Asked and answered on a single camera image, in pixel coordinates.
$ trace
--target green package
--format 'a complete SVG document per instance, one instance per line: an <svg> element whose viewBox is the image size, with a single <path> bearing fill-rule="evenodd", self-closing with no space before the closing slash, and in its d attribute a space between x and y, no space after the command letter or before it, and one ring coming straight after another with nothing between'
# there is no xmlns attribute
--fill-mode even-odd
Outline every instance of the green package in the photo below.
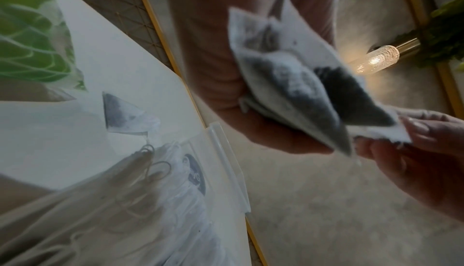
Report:
<svg viewBox="0 0 464 266"><path fill-rule="evenodd" d="M57 0L0 0L0 76L85 89Z"/></svg>

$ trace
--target dark round label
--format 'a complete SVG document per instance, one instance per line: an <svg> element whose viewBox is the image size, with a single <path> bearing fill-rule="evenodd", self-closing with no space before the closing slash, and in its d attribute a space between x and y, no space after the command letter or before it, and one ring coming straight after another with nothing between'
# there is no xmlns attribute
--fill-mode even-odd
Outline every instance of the dark round label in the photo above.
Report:
<svg viewBox="0 0 464 266"><path fill-rule="evenodd" d="M198 188L198 190L205 195L206 193L206 184L204 182L203 172L198 164L197 160L190 154L185 154L182 159L184 166L190 169L190 174L188 175L189 181Z"/></svg>

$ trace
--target geometric pattern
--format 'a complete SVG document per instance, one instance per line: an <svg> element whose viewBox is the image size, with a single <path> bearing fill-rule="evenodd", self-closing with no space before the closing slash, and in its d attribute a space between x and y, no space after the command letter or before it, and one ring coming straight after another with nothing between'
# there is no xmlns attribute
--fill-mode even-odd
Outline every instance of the geometric pattern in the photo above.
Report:
<svg viewBox="0 0 464 266"><path fill-rule="evenodd" d="M140 46L173 69L142 0L83 0Z"/></svg>

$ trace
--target hand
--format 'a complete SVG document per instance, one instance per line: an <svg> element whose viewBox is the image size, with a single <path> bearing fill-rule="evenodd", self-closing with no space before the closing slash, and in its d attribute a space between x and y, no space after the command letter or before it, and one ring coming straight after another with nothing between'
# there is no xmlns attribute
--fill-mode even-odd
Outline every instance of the hand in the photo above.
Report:
<svg viewBox="0 0 464 266"><path fill-rule="evenodd" d="M308 24L334 42L337 0L292 0ZM247 92L229 48L228 8L239 7L268 16L275 0L169 0L190 87L224 121L251 141L289 153L330 153L325 145L300 131L266 119L254 111L243 114L238 99Z"/></svg>
<svg viewBox="0 0 464 266"><path fill-rule="evenodd" d="M399 109L412 144L359 138L357 153L419 202L464 222L464 121L432 111Z"/></svg>

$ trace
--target textured glass cylinder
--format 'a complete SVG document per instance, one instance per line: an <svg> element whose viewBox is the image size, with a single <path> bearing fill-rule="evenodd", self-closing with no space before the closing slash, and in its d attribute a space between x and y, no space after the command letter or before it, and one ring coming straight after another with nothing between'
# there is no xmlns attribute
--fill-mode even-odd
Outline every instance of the textured glass cylinder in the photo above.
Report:
<svg viewBox="0 0 464 266"><path fill-rule="evenodd" d="M348 65L356 74L366 75L394 65L399 58L400 52L398 49L387 45L367 53L364 57L356 59Z"/></svg>

